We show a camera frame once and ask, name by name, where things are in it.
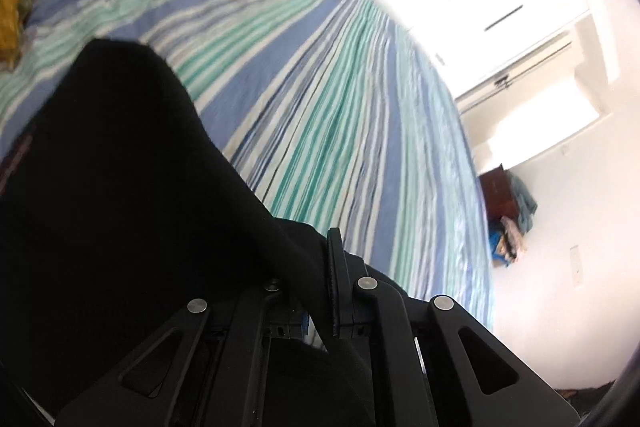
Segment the black pants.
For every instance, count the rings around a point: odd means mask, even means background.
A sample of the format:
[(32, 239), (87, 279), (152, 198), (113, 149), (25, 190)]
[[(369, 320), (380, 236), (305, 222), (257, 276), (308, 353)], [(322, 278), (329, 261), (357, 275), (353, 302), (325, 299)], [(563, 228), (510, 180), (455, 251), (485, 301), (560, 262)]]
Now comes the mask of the black pants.
[(1, 166), (1, 421), (51, 426), (193, 299), (276, 288), (264, 426), (370, 426), (370, 367), (332, 334), (328, 233), (273, 217), (150, 48), (96, 39)]

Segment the pile of clothes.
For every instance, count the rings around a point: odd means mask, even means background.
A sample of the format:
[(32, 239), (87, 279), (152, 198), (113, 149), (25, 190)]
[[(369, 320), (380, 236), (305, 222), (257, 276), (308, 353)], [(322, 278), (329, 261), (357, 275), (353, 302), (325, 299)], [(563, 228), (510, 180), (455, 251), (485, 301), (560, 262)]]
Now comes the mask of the pile of clothes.
[(492, 210), (488, 237), (492, 261), (507, 267), (526, 251), (525, 235), (533, 228), (538, 204), (516, 174), (509, 170), (503, 174), (508, 198)]

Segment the dark wooden cabinet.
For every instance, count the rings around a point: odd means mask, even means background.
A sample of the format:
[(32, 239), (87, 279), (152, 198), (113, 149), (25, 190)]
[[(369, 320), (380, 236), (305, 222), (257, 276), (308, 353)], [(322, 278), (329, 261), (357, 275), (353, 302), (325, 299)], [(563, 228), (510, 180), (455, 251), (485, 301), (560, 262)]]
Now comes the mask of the dark wooden cabinet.
[(486, 215), (489, 221), (499, 221), (503, 217), (515, 221), (520, 210), (512, 194), (511, 184), (502, 166), (480, 175), (480, 187), (485, 199)]

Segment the striped blue green bedsheet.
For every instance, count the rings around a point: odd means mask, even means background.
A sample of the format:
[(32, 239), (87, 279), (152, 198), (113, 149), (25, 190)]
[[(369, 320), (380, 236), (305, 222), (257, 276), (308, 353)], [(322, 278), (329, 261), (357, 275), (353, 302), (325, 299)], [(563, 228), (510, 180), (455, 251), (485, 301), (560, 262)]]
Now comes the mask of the striped blue green bedsheet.
[(413, 297), (491, 322), (485, 204), (457, 107), (371, 0), (35, 0), (1, 76), (9, 150), (94, 38), (149, 46), (210, 139), (276, 216), (319, 231)]

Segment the white door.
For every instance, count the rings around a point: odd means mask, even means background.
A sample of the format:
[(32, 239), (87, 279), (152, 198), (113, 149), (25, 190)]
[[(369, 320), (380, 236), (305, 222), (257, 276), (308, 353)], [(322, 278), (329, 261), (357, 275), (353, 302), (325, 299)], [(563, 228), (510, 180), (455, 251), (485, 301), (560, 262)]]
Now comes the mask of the white door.
[(489, 109), (505, 112), (566, 76), (574, 78), (592, 101), (601, 98), (601, 90), (608, 83), (592, 15), (460, 95), (459, 113), (476, 116)]

